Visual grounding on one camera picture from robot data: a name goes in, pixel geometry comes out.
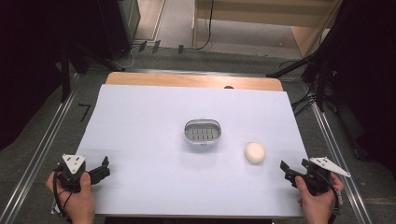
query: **white paper sheet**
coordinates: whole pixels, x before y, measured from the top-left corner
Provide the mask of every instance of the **white paper sheet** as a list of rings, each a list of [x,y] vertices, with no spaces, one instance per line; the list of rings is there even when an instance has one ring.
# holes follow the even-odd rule
[[[192,147],[183,135],[192,119],[218,121],[220,140]],[[262,163],[245,158],[250,142],[266,148]],[[305,172],[306,159],[283,91],[104,85],[77,154],[88,170],[108,156],[111,175],[93,187],[97,214],[302,215],[279,168]]]

